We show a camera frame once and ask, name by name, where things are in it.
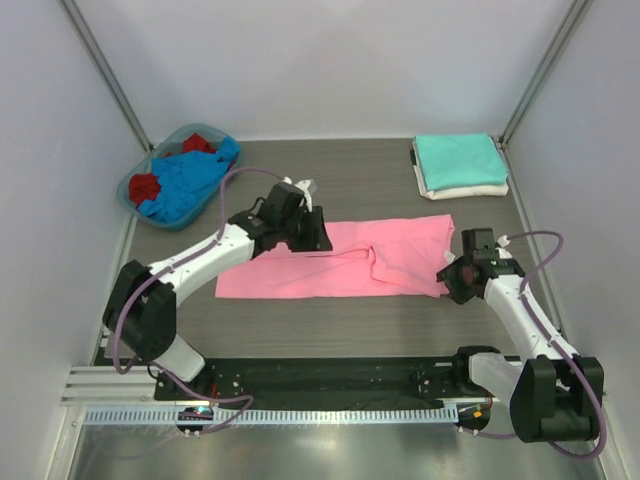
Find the pink t shirt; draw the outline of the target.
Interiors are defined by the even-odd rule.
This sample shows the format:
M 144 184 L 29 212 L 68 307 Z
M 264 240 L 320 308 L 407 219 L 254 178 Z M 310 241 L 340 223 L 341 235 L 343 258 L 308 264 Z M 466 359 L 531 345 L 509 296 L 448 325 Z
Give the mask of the pink t shirt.
M 217 278 L 222 299 L 383 297 L 448 293 L 436 274 L 453 259 L 449 214 L 330 222 L 333 249 L 292 253 L 280 244 Z

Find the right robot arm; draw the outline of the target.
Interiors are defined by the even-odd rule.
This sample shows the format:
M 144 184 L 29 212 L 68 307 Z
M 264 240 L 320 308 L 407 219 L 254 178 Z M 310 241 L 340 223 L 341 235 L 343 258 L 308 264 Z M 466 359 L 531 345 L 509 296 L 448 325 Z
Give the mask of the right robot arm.
M 483 300 L 511 337 L 521 365 L 489 347 L 461 350 L 463 379 L 508 406 L 514 434 L 525 443 L 603 442 L 604 368 L 581 355 L 555 328 L 507 247 L 492 229 L 464 230 L 462 254 L 437 275 L 452 301 Z

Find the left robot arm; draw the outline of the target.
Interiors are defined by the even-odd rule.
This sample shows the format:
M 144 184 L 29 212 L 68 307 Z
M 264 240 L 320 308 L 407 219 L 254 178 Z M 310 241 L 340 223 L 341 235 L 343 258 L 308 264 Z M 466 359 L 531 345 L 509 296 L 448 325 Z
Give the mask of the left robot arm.
M 213 235 L 168 259 L 145 266 L 125 264 L 116 279 L 102 321 L 135 356 L 160 367 L 172 379 L 204 379 L 205 358 L 177 332 L 177 309 L 191 294 L 233 267 L 283 244 L 293 253 L 332 248 L 323 209 L 312 201 L 311 180 L 275 184 L 257 211 L 233 215 Z

